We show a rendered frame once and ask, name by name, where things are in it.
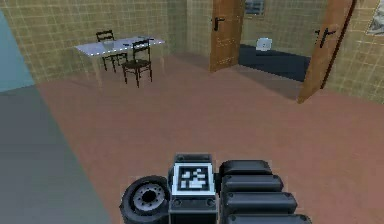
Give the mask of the pale glass top table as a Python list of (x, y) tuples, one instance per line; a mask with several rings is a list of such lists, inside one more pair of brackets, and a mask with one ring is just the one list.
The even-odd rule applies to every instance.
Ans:
[(103, 57), (109, 57), (114, 54), (129, 53), (133, 50), (132, 44), (134, 42), (142, 41), (145, 39), (149, 40), (150, 47), (165, 44), (164, 40), (154, 37), (134, 36), (117, 40), (107, 40), (77, 45), (76, 49), (90, 59), (98, 85), (102, 86), (99, 60)]

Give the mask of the dark wooden chair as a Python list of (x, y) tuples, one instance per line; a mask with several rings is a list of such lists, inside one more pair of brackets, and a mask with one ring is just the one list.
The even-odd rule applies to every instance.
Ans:
[[(147, 52), (147, 58), (137, 58), (136, 55), (143, 51)], [(140, 87), (141, 73), (144, 71), (149, 72), (150, 81), (153, 81), (151, 48), (149, 39), (143, 39), (132, 43), (132, 59), (126, 60), (122, 64), (122, 71), (125, 83), (128, 83), (128, 73), (135, 75), (137, 87)]]
[(126, 53), (115, 53), (112, 54), (114, 49), (114, 34), (112, 30), (104, 30), (96, 33), (96, 38), (98, 42), (101, 42), (105, 51), (108, 53), (107, 57), (103, 57), (103, 63), (105, 64), (107, 60), (110, 60), (112, 63), (113, 70), (116, 70), (116, 64), (121, 65), (120, 60), (126, 59)]

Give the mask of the white toilet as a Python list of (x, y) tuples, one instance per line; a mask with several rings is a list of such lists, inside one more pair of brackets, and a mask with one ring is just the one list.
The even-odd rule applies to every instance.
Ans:
[(258, 51), (269, 51), (272, 48), (272, 40), (267, 37), (262, 37), (257, 40), (256, 49)]

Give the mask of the brown wooden room door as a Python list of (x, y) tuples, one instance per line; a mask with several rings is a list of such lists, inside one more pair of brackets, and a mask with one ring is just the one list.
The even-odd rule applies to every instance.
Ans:
[(229, 68), (238, 63), (245, 0), (213, 0), (212, 20), (225, 18), (218, 31), (211, 29), (209, 71)]
[(347, 18), (353, 9), (356, 0), (328, 0), (325, 16), (320, 34), (328, 28), (330, 31), (336, 31), (328, 35), (325, 44), (320, 48), (321, 35), (318, 37), (309, 63), (304, 82), (297, 97), (299, 104), (304, 103), (316, 91), (318, 91), (327, 75), (332, 58), (335, 54), (337, 44), (343, 33)]

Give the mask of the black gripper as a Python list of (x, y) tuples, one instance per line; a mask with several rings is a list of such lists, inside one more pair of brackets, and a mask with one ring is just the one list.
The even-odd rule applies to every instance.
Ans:
[(169, 224), (170, 191), (163, 176), (145, 176), (124, 192), (119, 209), (124, 224)]

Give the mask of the grey framed wall picture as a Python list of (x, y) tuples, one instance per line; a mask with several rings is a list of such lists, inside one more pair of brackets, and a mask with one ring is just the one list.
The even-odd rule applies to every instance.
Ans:
[(245, 13), (247, 15), (263, 15), (265, 0), (245, 0)]
[(384, 36), (384, 0), (379, 0), (366, 33), (368, 35)]

